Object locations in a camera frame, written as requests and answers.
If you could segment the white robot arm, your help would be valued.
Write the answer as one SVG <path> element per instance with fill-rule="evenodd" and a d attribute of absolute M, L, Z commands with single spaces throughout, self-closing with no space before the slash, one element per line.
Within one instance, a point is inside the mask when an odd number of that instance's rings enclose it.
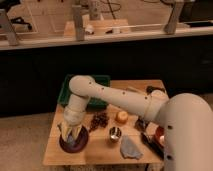
<path fill-rule="evenodd" d="M 200 96 L 139 93 L 106 87 L 90 76 L 69 82 L 61 135 L 78 135 L 90 99 L 97 98 L 164 128 L 164 171 L 213 171 L 213 110 Z"/>

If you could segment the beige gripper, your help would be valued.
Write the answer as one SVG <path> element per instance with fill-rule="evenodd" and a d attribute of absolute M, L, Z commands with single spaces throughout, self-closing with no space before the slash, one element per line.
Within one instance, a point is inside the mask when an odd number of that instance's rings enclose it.
<path fill-rule="evenodd" d="M 63 140 L 67 140 L 72 130 L 72 136 L 74 139 L 78 138 L 78 135 L 82 129 L 80 125 L 85 117 L 85 111 L 74 111 L 68 107 L 65 108 L 63 113 L 63 122 L 60 123 L 60 130 Z"/>

